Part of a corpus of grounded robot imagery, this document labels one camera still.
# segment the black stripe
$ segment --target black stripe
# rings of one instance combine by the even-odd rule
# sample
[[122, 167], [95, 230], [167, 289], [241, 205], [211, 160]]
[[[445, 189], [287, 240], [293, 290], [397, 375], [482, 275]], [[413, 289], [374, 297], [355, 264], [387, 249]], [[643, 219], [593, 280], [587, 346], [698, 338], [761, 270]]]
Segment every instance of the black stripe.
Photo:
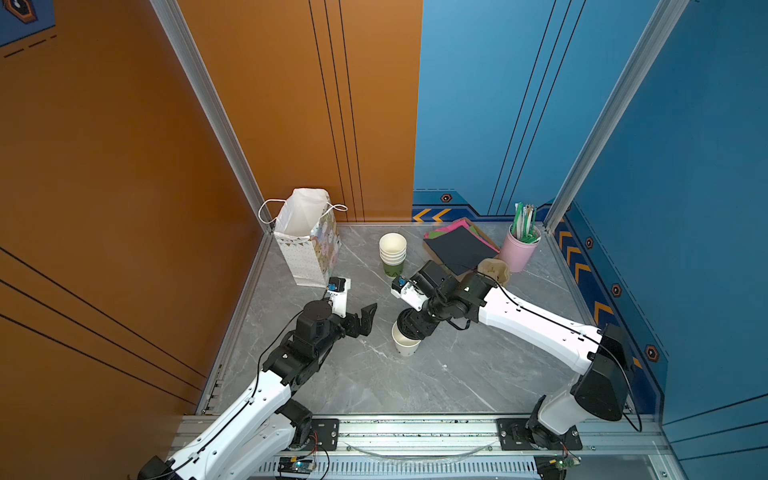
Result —
[[349, 81], [349, 60], [346, 57], [346, 37], [344, 36], [344, 17], [341, 13], [341, 0], [339, 0], [339, 20], [341, 20], [341, 39], [344, 44], [344, 63], [346, 63], [346, 86], [349, 88], [349, 111], [352, 112], [352, 135], [355, 141], [355, 159], [357, 161], [357, 183], [360, 186], [360, 205], [362, 207], [362, 221], [366, 221], [366, 202], [362, 198], [362, 180], [360, 178], [360, 153], [357, 151], [357, 129], [355, 128], [355, 110], [352, 106], [352, 82]]
[[47, 339], [51, 340], [52, 342], [56, 342], [56, 343], [58, 343], [58, 344], [59, 344], [59, 345], [61, 345], [61, 346], [65, 346], [65, 347], [67, 347], [67, 348], [68, 348], [68, 349], [70, 349], [70, 350], [74, 350], [75, 352], [77, 352], [77, 353], [79, 353], [79, 354], [81, 354], [81, 355], [83, 355], [83, 356], [87, 356], [89, 359], [92, 359], [92, 360], [96, 360], [96, 361], [97, 361], [97, 362], [99, 362], [101, 365], [106, 365], [106, 366], [108, 366], [109, 368], [111, 368], [111, 369], [113, 369], [113, 370], [117, 370], [118, 372], [121, 372], [121, 373], [124, 373], [125, 375], [128, 375], [128, 376], [130, 376], [132, 379], [136, 379], [136, 380], [138, 380], [139, 382], [142, 382], [142, 383], [146, 383], [147, 385], [149, 385], [149, 386], [151, 386], [151, 387], [154, 387], [155, 389], [158, 389], [158, 390], [160, 390], [161, 392], [166, 392], [168, 395], [172, 395], [172, 396], [176, 397], [176, 398], [177, 398], [177, 399], [179, 399], [179, 400], [184, 400], [186, 403], [189, 403], [190, 405], [193, 405], [193, 406], [197, 406], [197, 404], [196, 404], [196, 403], [192, 403], [192, 402], [190, 402], [189, 400], [187, 400], [187, 399], [185, 399], [185, 398], [183, 398], [183, 397], [180, 397], [180, 396], [176, 395], [175, 393], [172, 393], [172, 392], [168, 392], [166, 389], [163, 389], [163, 388], [161, 388], [161, 387], [159, 387], [159, 386], [157, 386], [157, 385], [155, 385], [155, 384], [153, 384], [153, 383], [149, 383], [147, 380], [142, 380], [142, 379], [140, 379], [139, 377], [137, 377], [136, 375], [131, 375], [130, 373], [126, 372], [125, 370], [119, 369], [118, 367], [116, 367], [116, 366], [114, 366], [114, 365], [111, 365], [111, 364], [109, 364], [109, 363], [106, 363], [104, 360], [99, 360], [99, 359], [97, 359], [95, 356], [92, 356], [92, 355], [88, 355], [86, 352], [83, 352], [82, 350], [78, 350], [78, 349], [74, 348], [73, 346], [67, 345], [66, 343], [64, 343], [64, 342], [62, 342], [62, 341], [60, 341], [60, 340], [56, 340], [56, 339], [55, 339], [55, 338], [53, 338], [52, 336], [48, 336], [48, 335], [45, 335], [43, 332], [39, 332], [39, 331], [37, 331], [37, 330], [33, 329], [33, 328], [32, 328], [32, 327], [30, 327], [30, 326], [26, 326], [24, 323], [21, 323], [21, 322], [17, 322], [16, 320], [12, 319], [10, 316], [6, 316], [6, 315], [3, 315], [2, 313], [0, 313], [0, 317], [2, 317], [2, 318], [4, 318], [4, 319], [8, 320], [8, 321], [9, 321], [9, 322], [11, 322], [11, 323], [15, 323], [16, 325], [18, 325], [18, 326], [20, 326], [20, 327], [22, 327], [22, 328], [26, 328], [26, 329], [27, 329], [27, 330], [29, 330], [30, 332], [33, 332], [33, 333], [37, 333], [39, 336], [43, 336], [44, 338], [47, 338]]
[[3, 58], [8, 58], [8, 57], [10, 57], [11, 55], [16, 55], [16, 54], [17, 54], [17, 53], [19, 53], [20, 51], [24, 51], [24, 49], [23, 49], [23, 48], [20, 48], [20, 49], [18, 49], [17, 51], [12, 51], [11, 53], [9, 53], [9, 54], [7, 54], [7, 55], [3, 55]]
[[331, 39], [331, 21], [328, 19], [328, 4], [323, 0], [326, 7], [326, 25], [328, 27], [328, 42], [331, 45], [331, 61], [333, 63], [333, 79], [336, 81], [336, 100], [339, 101], [339, 119], [341, 119], [341, 135], [344, 139], [344, 154], [346, 155], [346, 173], [349, 176], [349, 189], [352, 191], [352, 209], [355, 212], [357, 220], [357, 205], [355, 203], [355, 187], [352, 185], [352, 168], [349, 166], [349, 149], [346, 147], [346, 129], [344, 128], [344, 113], [341, 111], [341, 94], [339, 93], [339, 76], [336, 74], [336, 56], [333, 54], [333, 40]]
[[320, 60], [320, 45], [317, 43], [317, 30], [315, 29], [315, 16], [312, 14], [312, 2], [306, 0], [306, 3], [310, 6], [310, 18], [312, 19], [312, 31], [315, 33], [315, 47], [317, 47], [317, 63], [320, 66], [320, 80], [323, 81], [323, 93], [326, 96], [326, 108], [328, 109], [328, 123], [331, 126], [331, 140], [333, 140], [333, 154], [336, 155], [336, 169], [339, 171], [339, 188], [341, 188], [341, 199], [346, 205], [346, 198], [344, 197], [344, 183], [341, 181], [341, 165], [339, 165], [339, 153], [336, 151], [336, 136], [333, 134], [333, 122], [331, 121], [331, 107], [328, 104], [328, 91], [326, 90], [326, 78], [323, 76], [323, 63]]
[[671, 422], [664, 423], [663, 425], [664, 426], [672, 425], [675, 422], [682, 422], [683, 420], [692, 419], [693, 417], [698, 417], [699, 415], [706, 415], [707, 413], [712, 413], [712, 412], [716, 412], [717, 410], [727, 409], [727, 408], [732, 407], [732, 406], [740, 405], [742, 403], [751, 402], [753, 400], [762, 399], [763, 397], [767, 397], [767, 396], [768, 396], [768, 393], [764, 393], [762, 395], [754, 396], [751, 399], [740, 400], [739, 402], [729, 403], [728, 405], [723, 405], [721, 407], [717, 407], [716, 409], [707, 410], [706, 412], [694, 413], [693, 415], [689, 415], [687, 417], [683, 417], [682, 419], [672, 420]]
[[541, 43], [538, 44], [538, 51], [536, 52], [536, 60], [533, 62], [533, 68], [531, 68], [531, 75], [528, 77], [528, 84], [525, 85], [525, 93], [523, 99], [520, 102], [520, 110], [518, 110], [518, 117], [515, 119], [515, 126], [512, 128], [512, 135], [509, 137], [509, 144], [507, 144], [507, 153], [504, 154], [504, 161], [502, 161], [502, 168], [498, 171], [498, 178], [496, 179], [496, 186], [493, 189], [493, 195], [491, 195], [491, 203], [488, 205], [488, 213], [491, 214], [491, 207], [493, 207], [493, 199], [496, 198], [496, 190], [498, 184], [502, 181], [502, 174], [504, 173], [504, 166], [507, 164], [507, 156], [509, 155], [509, 148], [512, 146], [512, 139], [515, 138], [515, 131], [518, 129], [518, 122], [520, 121], [520, 115], [523, 112], [523, 105], [525, 105], [525, 98], [528, 96], [528, 88], [531, 87], [531, 80], [533, 79], [533, 72], [536, 70], [536, 64], [538, 63], [538, 56], [541, 54], [541, 47], [544, 45], [544, 39], [547, 37], [547, 30], [549, 29], [549, 22], [552, 20], [552, 12], [554, 12], [554, 6], [558, 3], [558, 0], [552, 2], [552, 10], [549, 11], [549, 18], [547, 18], [547, 26], [544, 28], [544, 34], [541, 36]]
[[32, 33], [30, 33], [30, 34], [28, 34], [28, 35], [24, 35], [23, 37], [14, 38], [13, 40], [11, 40], [11, 41], [7, 41], [6, 43], [4, 43], [4, 44], [0, 45], [0, 47], [5, 47], [6, 45], [10, 45], [10, 44], [11, 44], [11, 43], [13, 43], [14, 41], [19, 41], [19, 40], [22, 40], [23, 38], [27, 38], [27, 37], [31, 37], [31, 36], [33, 36], [33, 35], [37, 35], [37, 34], [38, 34], [38, 33], [40, 33], [41, 31], [50, 30], [51, 28], [53, 28], [53, 27], [55, 27], [55, 26], [56, 26], [56, 25], [51, 25], [50, 27], [46, 27], [46, 28], [43, 28], [42, 30], [37, 30], [37, 31], [34, 31], [34, 32], [32, 32]]
[[571, 46], [571, 40], [573, 40], [574, 33], [576, 32], [576, 27], [578, 27], [578, 21], [581, 20], [581, 13], [584, 11], [584, 6], [587, 4], [587, 0], [584, 0], [584, 3], [581, 4], [581, 10], [579, 10], [578, 17], [576, 18], [576, 23], [574, 24], [574, 29], [571, 32], [571, 37], [568, 39], [568, 43], [565, 45], [565, 51], [563, 52], [563, 58], [560, 59], [560, 65], [558, 66], [558, 72], [554, 74], [554, 80], [552, 81], [552, 86], [549, 88], [549, 93], [547, 94], [547, 101], [544, 102], [544, 108], [541, 109], [541, 116], [538, 118], [538, 123], [536, 124], [536, 130], [533, 132], [533, 137], [531, 137], [531, 143], [528, 144], [528, 149], [525, 152], [525, 157], [523, 158], [523, 164], [520, 166], [520, 171], [518, 172], [518, 178], [515, 180], [515, 186], [512, 188], [512, 193], [509, 194], [509, 200], [507, 200], [507, 207], [505, 208], [505, 211], [509, 209], [509, 204], [512, 202], [512, 196], [515, 195], [515, 190], [518, 187], [518, 182], [520, 181], [520, 176], [523, 173], [523, 168], [525, 168], [525, 162], [528, 160], [528, 154], [531, 153], [531, 147], [533, 146], [533, 141], [536, 140], [536, 134], [538, 133], [538, 126], [541, 125], [541, 119], [544, 118], [544, 112], [547, 111], [547, 105], [549, 105], [549, 98], [552, 96], [552, 91], [554, 90], [554, 84], [558, 81], [558, 76], [560, 74], [560, 69], [563, 68], [563, 61], [565, 61], [565, 55], [568, 54], [568, 48]]
[[554, 45], [552, 45], [552, 52], [549, 54], [549, 60], [547, 60], [547, 67], [544, 69], [544, 74], [541, 76], [541, 83], [538, 85], [536, 98], [533, 100], [533, 107], [531, 107], [531, 114], [528, 116], [528, 121], [525, 123], [525, 130], [523, 130], [523, 135], [522, 137], [520, 137], [520, 144], [518, 145], [518, 151], [517, 153], [515, 153], [515, 161], [512, 162], [512, 168], [509, 170], [509, 177], [507, 177], [507, 183], [504, 184], [504, 190], [502, 191], [502, 198], [499, 200], [498, 207], [496, 208], [497, 215], [500, 209], [502, 208], [502, 202], [504, 201], [504, 195], [507, 193], [507, 187], [509, 186], [509, 181], [512, 178], [512, 174], [515, 172], [515, 164], [518, 163], [518, 155], [520, 154], [520, 149], [523, 146], [523, 141], [525, 140], [525, 134], [528, 133], [528, 126], [531, 124], [531, 119], [533, 118], [533, 112], [536, 110], [536, 104], [538, 103], [538, 96], [541, 94], [541, 88], [544, 87], [544, 81], [547, 79], [547, 72], [549, 71], [549, 65], [552, 63], [552, 57], [554, 57], [554, 51], [558, 48], [558, 41], [560, 41], [560, 34], [563, 32], [565, 19], [568, 18], [568, 12], [571, 10], [571, 3], [573, 3], [573, 0], [568, 0], [568, 7], [565, 9], [565, 15], [563, 15], [563, 21], [560, 23], [558, 36], [554, 38]]
[[708, 437], [710, 435], [717, 435], [718, 433], [732, 432], [733, 430], [748, 429], [749, 427], [762, 425], [763, 423], [768, 423], [768, 420], [763, 420], [762, 422], [750, 423], [749, 425], [742, 425], [741, 427], [733, 427], [732, 429], [725, 429], [725, 430], [718, 430], [717, 432], [704, 433], [703, 435], [696, 435], [695, 437], [688, 437], [687, 439], [675, 440], [674, 442], [670, 442], [670, 443], [686, 442], [688, 440], [700, 439], [702, 437]]
[[[414, 207], [432, 207], [432, 208], [435, 208], [435, 209], [438, 208], [438, 207], [443, 207], [444, 205], [446, 205], [446, 204], [440, 204], [440, 205], [438, 205], [438, 204], [413, 204]], [[472, 211], [472, 213], [475, 215], [475, 217], [477, 217], [476, 221], [487, 221], [487, 220], [483, 220], [485, 218], [495, 218], [495, 217], [507, 218], [507, 217], [513, 217], [514, 216], [514, 215], [481, 215], [470, 204], [447, 204], [447, 205], [449, 207], [467, 207], [467, 208], [469, 208]], [[551, 206], [552, 206], [552, 204], [541, 204], [538, 207], [536, 207], [536, 210], [541, 210], [544, 207], [551, 207]]]
[[166, 355], [168, 355], [170, 358], [172, 358], [172, 359], [176, 360], [177, 362], [179, 362], [181, 365], [183, 365], [183, 366], [186, 366], [188, 369], [192, 370], [193, 372], [195, 372], [195, 373], [196, 373], [196, 374], [198, 374], [199, 376], [203, 377], [204, 379], [205, 379], [205, 378], [207, 378], [207, 377], [206, 377], [205, 375], [203, 375], [202, 373], [198, 372], [197, 370], [193, 369], [192, 367], [190, 367], [190, 366], [189, 366], [189, 365], [187, 365], [186, 363], [182, 362], [181, 360], [179, 360], [179, 359], [178, 359], [178, 358], [176, 358], [175, 356], [173, 356], [173, 355], [171, 355], [170, 353], [166, 352], [165, 350], [163, 350], [163, 349], [162, 349], [162, 348], [160, 348], [159, 346], [157, 346], [157, 345], [155, 345], [154, 343], [150, 342], [149, 340], [145, 339], [143, 336], [139, 335], [138, 333], [136, 333], [136, 332], [135, 332], [135, 331], [133, 331], [132, 329], [128, 328], [128, 327], [127, 327], [127, 326], [125, 326], [124, 324], [122, 324], [122, 323], [118, 322], [118, 321], [117, 321], [115, 318], [113, 318], [112, 316], [109, 316], [109, 315], [107, 315], [107, 314], [106, 314], [106, 313], [105, 313], [103, 310], [100, 310], [100, 309], [96, 308], [96, 307], [95, 307], [93, 304], [91, 304], [91, 303], [87, 302], [85, 299], [83, 299], [83, 297], [81, 297], [81, 296], [79, 296], [79, 295], [76, 295], [76, 294], [75, 294], [75, 293], [74, 293], [72, 290], [70, 290], [70, 289], [66, 288], [65, 286], [61, 285], [59, 282], [57, 282], [56, 280], [53, 280], [53, 279], [52, 279], [51, 277], [49, 277], [48, 275], [45, 275], [43, 272], [41, 272], [40, 270], [38, 270], [38, 269], [34, 268], [34, 267], [33, 267], [32, 265], [30, 265], [29, 263], [26, 263], [24, 260], [22, 260], [22, 259], [18, 258], [18, 257], [17, 257], [16, 255], [14, 255], [13, 253], [11, 253], [11, 252], [7, 251], [5, 248], [3, 248], [3, 247], [0, 247], [0, 251], [2, 251], [3, 253], [5, 253], [5, 254], [9, 255], [11, 258], [13, 258], [14, 260], [16, 260], [16, 261], [17, 261], [17, 262], [19, 262], [20, 264], [22, 264], [22, 265], [26, 266], [27, 268], [29, 268], [29, 269], [30, 269], [30, 270], [32, 270], [33, 272], [37, 273], [39, 276], [42, 276], [42, 277], [43, 277], [43, 278], [45, 278], [47, 281], [49, 281], [49, 282], [53, 283], [54, 285], [56, 285], [56, 286], [57, 286], [57, 287], [59, 287], [60, 289], [64, 290], [66, 293], [69, 293], [69, 294], [70, 294], [70, 295], [72, 295], [74, 298], [76, 298], [76, 299], [80, 300], [82, 303], [85, 303], [86, 305], [88, 305], [89, 307], [91, 307], [93, 310], [96, 310], [97, 312], [99, 312], [101, 315], [104, 315], [104, 316], [106, 316], [108, 319], [112, 320], [113, 322], [115, 322], [115, 323], [116, 323], [116, 324], [118, 324], [119, 326], [123, 327], [123, 328], [124, 328], [124, 329], [126, 329], [127, 331], [129, 331], [129, 332], [133, 333], [135, 336], [139, 337], [139, 338], [140, 338], [140, 339], [142, 339], [143, 341], [145, 341], [145, 342], [149, 343], [149, 344], [150, 344], [150, 345], [152, 345], [154, 348], [156, 348], [156, 349], [160, 350], [162, 353], [165, 353], [165, 354], [166, 354]]
[[729, 455], [731, 453], [752, 452], [753, 450], [763, 450], [763, 449], [768, 449], [768, 445], [763, 445], [762, 447], [752, 447], [751, 449], [731, 450], [730, 452], [710, 453], [709, 455], [699, 455], [697, 457], [680, 458], [678, 461], [682, 462], [683, 460], [695, 460], [697, 458], [717, 457], [718, 455]]
[[182, 382], [186, 383], [187, 385], [189, 385], [190, 387], [192, 387], [192, 388], [194, 388], [194, 389], [196, 389], [196, 390], [200, 390], [201, 392], [203, 391], [203, 390], [201, 390], [201, 389], [198, 389], [196, 386], [192, 385], [191, 383], [189, 383], [187, 380], [185, 380], [185, 379], [182, 379], [181, 377], [179, 377], [179, 376], [176, 376], [176, 375], [174, 375], [174, 374], [173, 374], [173, 373], [171, 373], [171, 372], [168, 372], [166, 369], [164, 369], [164, 368], [162, 368], [162, 367], [160, 367], [160, 366], [157, 366], [157, 365], [155, 365], [154, 363], [152, 363], [152, 362], [150, 362], [149, 360], [145, 359], [143, 356], [140, 356], [140, 355], [138, 355], [138, 354], [136, 354], [136, 353], [133, 353], [133, 352], [132, 352], [132, 351], [130, 351], [129, 349], [125, 348], [124, 346], [122, 346], [122, 345], [120, 345], [120, 344], [118, 344], [118, 343], [116, 343], [116, 342], [113, 342], [112, 340], [110, 340], [110, 339], [109, 339], [109, 338], [107, 338], [106, 336], [103, 336], [103, 335], [101, 335], [99, 332], [96, 332], [96, 331], [94, 331], [94, 330], [92, 330], [92, 329], [90, 329], [90, 328], [86, 327], [85, 325], [83, 325], [82, 323], [78, 322], [77, 320], [75, 320], [75, 319], [71, 318], [70, 316], [66, 316], [65, 314], [63, 314], [62, 312], [59, 312], [58, 310], [56, 310], [56, 309], [55, 309], [55, 308], [53, 308], [52, 306], [49, 306], [49, 305], [47, 305], [46, 303], [43, 303], [42, 301], [40, 301], [40, 300], [38, 300], [38, 299], [34, 298], [34, 297], [33, 297], [32, 295], [30, 295], [29, 293], [26, 293], [26, 292], [23, 292], [23, 291], [21, 291], [20, 289], [16, 288], [15, 286], [11, 285], [10, 283], [6, 282], [5, 280], [3, 280], [3, 279], [0, 279], [0, 283], [2, 283], [3, 285], [5, 285], [5, 286], [7, 286], [7, 287], [9, 287], [9, 288], [11, 288], [11, 289], [13, 289], [13, 290], [15, 290], [16, 292], [20, 293], [21, 295], [23, 295], [23, 296], [26, 296], [26, 297], [27, 297], [27, 298], [29, 298], [30, 300], [32, 300], [32, 301], [34, 301], [34, 302], [36, 302], [36, 303], [39, 303], [40, 305], [44, 306], [44, 307], [45, 307], [45, 308], [47, 308], [48, 310], [51, 310], [53, 313], [56, 313], [56, 314], [58, 314], [59, 316], [62, 316], [62, 317], [64, 317], [65, 319], [69, 320], [70, 322], [74, 323], [75, 325], [77, 325], [77, 326], [80, 326], [80, 327], [82, 327], [82, 328], [86, 329], [88, 332], [91, 332], [91, 333], [93, 333], [94, 335], [96, 335], [96, 336], [98, 336], [98, 337], [100, 337], [100, 338], [102, 338], [102, 339], [105, 339], [105, 340], [107, 340], [109, 343], [111, 343], [112, 345], [116, 346], [117, 348], [119, 348], [119, 349], [122, 349], [122, 350], [124, 350], [124, 351], [126, 351], [126, 352], [130, 353], [131, 355], [135, 356], [136, 358], [138, 358], [138, 359], [140, 359], [140, 360], [143, 360], [143, 361], [145, 361], [146, 363], [149, 363], [150, 365], [152, 365], [152, 366], [153, 366], [153, 367], [155, 367], [156, 369], [159, 369], [159, 370], [162, 370], [163, 372], [166, 372], [168, 375], [170, 375], [170, 376], [174, 377], [175, 379], [179, 379], [179, 380], [181, 380]]

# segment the orange wall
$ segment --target orange wall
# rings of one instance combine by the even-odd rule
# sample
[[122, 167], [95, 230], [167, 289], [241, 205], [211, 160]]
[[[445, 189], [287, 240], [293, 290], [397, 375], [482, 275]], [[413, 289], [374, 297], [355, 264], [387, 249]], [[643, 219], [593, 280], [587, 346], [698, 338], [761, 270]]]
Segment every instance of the orange wall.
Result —
[[410, 219], [421, 2], [179, 3], [265, 198]]
[[194, 411], [262, 233], [149, 2], [55, 14], [0, 48], [0, 478], [126, 478]]

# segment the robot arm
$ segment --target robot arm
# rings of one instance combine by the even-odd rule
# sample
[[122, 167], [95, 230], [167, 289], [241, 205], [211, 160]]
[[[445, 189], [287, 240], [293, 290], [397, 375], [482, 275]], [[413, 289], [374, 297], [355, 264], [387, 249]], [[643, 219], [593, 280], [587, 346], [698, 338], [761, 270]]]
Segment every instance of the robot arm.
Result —
[[[410, 280], [396, 278], [392, 294], [411, 306], [397, 320], [400, 332], [411, 339], [426, 338], [442, 321], [460, 330], [475, 321], [519, 336], [577, 374], [573, 382], [543, 396], [531, 414], [528, 436], [539, 447], [558, 449], [562, 436], [587, 418], [621, 419], [634, 365], [617, 326], [581, 325], [519, 299], [481, 274], [470, 273], [459, 282], [432, 261]], [[452, 322], [461, 317], [467, 319], [463, 328]]]
[[296, 329], [286, 333], [240, 397], [167, 462], [152, 458], [138, 480], [242, 480], [289, 445], [304, 446], [312, 413], [291, 395], [319, 370], [335, 341], [371, 333], [376, 304], [360, 316], [347, 313], [350, 286], [349, 279], [332, 277], [328, 298], [304, 306]]

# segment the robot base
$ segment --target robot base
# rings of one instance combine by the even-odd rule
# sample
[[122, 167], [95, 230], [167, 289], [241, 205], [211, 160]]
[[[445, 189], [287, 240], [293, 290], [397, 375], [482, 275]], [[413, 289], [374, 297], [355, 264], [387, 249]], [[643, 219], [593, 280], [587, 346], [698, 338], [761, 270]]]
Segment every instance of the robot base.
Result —
[[577, 451], [583, 448], [576, 425], [564, 435], [555, 435], [541, 425], [538, 411], [544, 401], [542, 396], [533, 410], [533, 413], [525, 419], [497, 419], [496, 430], [498, 440], [502, 444], [502, 450], [562, 450], [563, 444], [569, 451]]

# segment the black paper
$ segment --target black paper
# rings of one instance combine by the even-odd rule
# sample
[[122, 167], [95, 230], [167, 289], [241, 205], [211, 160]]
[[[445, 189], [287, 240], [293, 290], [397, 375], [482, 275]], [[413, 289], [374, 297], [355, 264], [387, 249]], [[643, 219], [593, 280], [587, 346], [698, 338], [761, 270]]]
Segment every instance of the black paper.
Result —
[[486, 258], [498, 255], [496, 250], [480, 241], [465, 227], [424, 241], [454, 275], [466, 273], [476, 268], [478, 263]]

